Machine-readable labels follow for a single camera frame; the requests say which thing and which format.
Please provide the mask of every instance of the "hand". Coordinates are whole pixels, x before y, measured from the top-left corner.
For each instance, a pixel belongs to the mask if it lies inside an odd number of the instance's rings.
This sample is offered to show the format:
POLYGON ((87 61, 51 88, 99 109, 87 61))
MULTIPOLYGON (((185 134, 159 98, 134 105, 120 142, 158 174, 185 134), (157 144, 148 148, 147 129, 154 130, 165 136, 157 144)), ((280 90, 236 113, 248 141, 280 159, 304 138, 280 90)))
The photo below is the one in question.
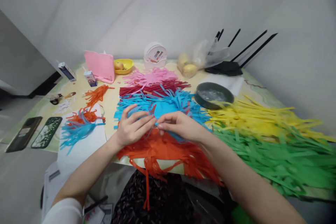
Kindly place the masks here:
POLYGON ((208 134, 211 134, 202 125, 181 111, 164 114, 158 119, 157 123, 161 135, 163 135, 163 131, 172 131, 194 142, 202 142, 208 134))
POLYGON ((156 118, 153 115, 149 116, 149 112, 147 111, 135 112, 127 118, 128 112, 136 106, 136 104, 133 104, 124 109, 118 130, 113 135, 113 137, 116 138, 115 141, 117 141, 118 145, 122 148, 137 142, 155 125, 156 118))

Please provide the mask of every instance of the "phone case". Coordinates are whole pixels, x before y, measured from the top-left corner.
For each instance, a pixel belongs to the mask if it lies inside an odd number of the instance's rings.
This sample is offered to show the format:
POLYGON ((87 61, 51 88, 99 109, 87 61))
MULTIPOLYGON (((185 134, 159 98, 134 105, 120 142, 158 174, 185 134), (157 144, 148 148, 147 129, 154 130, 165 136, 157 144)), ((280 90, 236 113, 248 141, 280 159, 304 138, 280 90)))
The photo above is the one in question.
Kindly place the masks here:
POLYGON ((53 138, 57 128, 61 124, 62 117, 50 117, 43 126, 41 132, 36 137, 34 142, 31 144, 33 149, 44 149, 46 148, 51 139, 53 138))
POLYGON ((6 152, 21 151, 26 148, 41 120, 42 117, 28 118, 14 140, 9 144, 6 152))

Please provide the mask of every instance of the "apple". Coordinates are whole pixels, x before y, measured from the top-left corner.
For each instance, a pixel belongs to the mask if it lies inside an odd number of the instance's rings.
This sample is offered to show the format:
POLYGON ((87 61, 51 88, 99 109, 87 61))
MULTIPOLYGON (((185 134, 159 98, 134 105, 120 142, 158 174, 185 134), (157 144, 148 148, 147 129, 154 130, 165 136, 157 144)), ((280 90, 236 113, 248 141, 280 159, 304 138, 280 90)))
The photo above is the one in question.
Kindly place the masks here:
POLYGON ((124 64, 119 62, 119 61, 115 61, 114 62, 114 69, 115 70, 124 70, 124 64))

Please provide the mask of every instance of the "pink phone holder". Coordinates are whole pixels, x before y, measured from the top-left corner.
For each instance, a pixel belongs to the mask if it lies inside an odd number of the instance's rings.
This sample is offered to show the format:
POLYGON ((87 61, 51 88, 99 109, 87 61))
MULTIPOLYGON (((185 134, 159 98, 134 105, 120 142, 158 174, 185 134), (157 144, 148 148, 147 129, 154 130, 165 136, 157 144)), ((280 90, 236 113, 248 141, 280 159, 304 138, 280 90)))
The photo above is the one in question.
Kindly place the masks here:
POLYGON ((85 51, 85 61, 93 76, 102 82, 112 84, 114 82, 114 61, 113 56, 105 53, 85 51))

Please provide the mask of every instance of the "gray bowl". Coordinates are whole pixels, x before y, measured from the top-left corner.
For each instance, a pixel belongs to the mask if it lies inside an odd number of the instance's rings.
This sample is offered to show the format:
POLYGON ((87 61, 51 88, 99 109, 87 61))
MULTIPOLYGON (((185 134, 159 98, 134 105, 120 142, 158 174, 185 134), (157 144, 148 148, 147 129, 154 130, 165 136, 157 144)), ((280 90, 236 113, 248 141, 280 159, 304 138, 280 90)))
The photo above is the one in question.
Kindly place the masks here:
POLYGON ((207 97, 204 96, 204 93, 207 91, 217 91, 219 92, 218 95, 221 96, 222 100, 220 100, 220 102, 229 102, 229 103, 233 103, 235 100, 235 97, 233 96, 233 94, 231 93, 230 90, 228 90, 227 88, 218 85, 216 83, 213 82, 204 82, 201 83, 197 86, 196 88, 196 93, 195 93, 195 100, 196 102, 201 105, 202 107, 205 107, 207 109, 211 109, 211 110, 218 110, 220 109, 220 107, 214 103, 211 103, 207 100, 207 97))

